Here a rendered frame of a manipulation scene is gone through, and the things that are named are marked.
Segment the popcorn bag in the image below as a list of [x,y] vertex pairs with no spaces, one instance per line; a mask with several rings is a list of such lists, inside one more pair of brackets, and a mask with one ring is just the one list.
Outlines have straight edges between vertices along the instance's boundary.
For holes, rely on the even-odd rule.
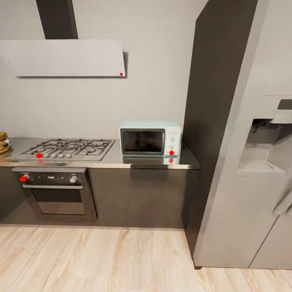
[[7,133],[0,132],[0,153],[10,150],[12,145],[8,139]]

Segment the microwave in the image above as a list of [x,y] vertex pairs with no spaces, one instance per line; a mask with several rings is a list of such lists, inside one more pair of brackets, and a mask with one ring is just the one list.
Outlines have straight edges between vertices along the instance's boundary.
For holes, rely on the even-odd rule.
[[119,126],[121,155],[177,156],[180,135],[175,120],[125,120]]

